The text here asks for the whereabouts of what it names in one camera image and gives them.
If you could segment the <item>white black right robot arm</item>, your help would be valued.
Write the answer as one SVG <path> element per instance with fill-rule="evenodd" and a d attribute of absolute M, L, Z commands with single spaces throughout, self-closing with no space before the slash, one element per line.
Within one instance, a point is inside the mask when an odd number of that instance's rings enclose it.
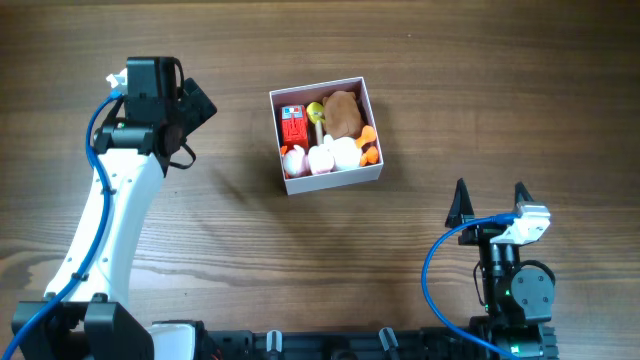
<path fill-rule="evenodd" d="M 523 183 L 515 185 L 510 225 L 470 225 L 475 219 L 465 182 L 456 183 L 445 226 L 465 225 L 458 238 L 463 246 L 476 246 L 482 275 L 478 292 L 485 316 L 473 317 L 469 330 L 486 342 L 520 359 L 557 359 L 559 350 L 552 318 L 556 278 L 537 260 L 523 260 L 520 248 L 538 241 L 550 225 L 548 208 L 533 200 Z"/>

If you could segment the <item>red toy fire truck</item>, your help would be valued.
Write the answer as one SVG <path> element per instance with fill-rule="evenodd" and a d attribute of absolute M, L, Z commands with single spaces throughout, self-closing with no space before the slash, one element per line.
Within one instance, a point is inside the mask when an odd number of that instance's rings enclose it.
<path fill-rule="evenodd" d="M 307 150 L 309 148 L 308 123 L 306 109 L 303 105 L 282 107 L 280 111 L 282 145 L 287 148 L 298 145 Z"/>

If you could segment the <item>yellow rattle drum toy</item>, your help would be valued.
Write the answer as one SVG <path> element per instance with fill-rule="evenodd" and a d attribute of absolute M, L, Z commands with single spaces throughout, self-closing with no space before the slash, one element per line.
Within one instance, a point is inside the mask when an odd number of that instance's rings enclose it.
<path fill-rule="evenodd" d="M 316 136 L 316 143 L 318 146 L 323 144 L 324 140 L 324 107 L 318 102 L 311 102 L 306 107 L 308 120 L 314 126 L 314 133 Z"/>

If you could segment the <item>white pink duck figurine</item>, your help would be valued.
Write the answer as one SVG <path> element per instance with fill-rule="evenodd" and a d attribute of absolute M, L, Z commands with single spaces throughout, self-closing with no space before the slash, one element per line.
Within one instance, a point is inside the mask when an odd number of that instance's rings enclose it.
<path fill-rule="evenodd" d="M 335 160 L 326 145 L 312 146 L 308 151 L 294 145 L 282 156 L 282 165 L 288 178 L 329 173 Z"/>

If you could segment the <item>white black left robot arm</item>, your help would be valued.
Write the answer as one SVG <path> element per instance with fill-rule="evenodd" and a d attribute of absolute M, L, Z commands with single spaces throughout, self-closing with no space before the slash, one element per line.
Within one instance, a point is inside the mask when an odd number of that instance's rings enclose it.
<path fill-rule="evenodd" d="M 215 114 L 174 57 L 131 57 L 109 76 L 85 151 L 93 182 L 66 259 L 39 301 L 18 305 L 5 357 L 27 359 L 473 359 L 447 328 L 285 334 L 141 325 L 127 310 L 133 256 L 172 156 Z"/>

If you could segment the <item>brown plush bear toy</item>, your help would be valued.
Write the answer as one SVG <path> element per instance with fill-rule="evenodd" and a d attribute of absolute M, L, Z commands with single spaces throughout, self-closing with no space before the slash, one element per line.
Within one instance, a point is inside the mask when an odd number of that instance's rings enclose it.
<path fill-rule="evenodd" d="M 364 127 L 354 92 L 336 91 L 322 100 L 325 132 L 334 139 L 355 138 Z"/>

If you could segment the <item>white plush duck orange feet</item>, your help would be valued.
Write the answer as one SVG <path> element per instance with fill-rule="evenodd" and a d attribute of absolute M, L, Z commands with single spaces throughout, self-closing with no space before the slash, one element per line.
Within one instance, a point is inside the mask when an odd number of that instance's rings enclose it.
<path fill-rule="evenodd" d="M 357 139 L 341 137 L 334 139 L 331 135 L 324 136 L 324 144 L 334 158 L 334 170 L 353 170 L 367 165 L 377 164 L 380 159 L 378 148 L 373 145 L 377 140 L 376 130 L 365 125 Z"/>

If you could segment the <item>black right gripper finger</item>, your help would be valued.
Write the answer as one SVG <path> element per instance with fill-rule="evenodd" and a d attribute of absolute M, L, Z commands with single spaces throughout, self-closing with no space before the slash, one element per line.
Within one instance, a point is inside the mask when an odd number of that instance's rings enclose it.
<path fill-rule="evenodd" d="M 524 183 L 518 182 L 515 184 L 514 203 L 518 204 L 523 202 L 534 202 L 534 199 L 527 190 Z"/>
<path fill-rule="evenodd" d="M 446 228 L 455 228 L 475 219 L 471 198 L 463 178 L 456 182 L 454 198 L 445 220 Z"/>

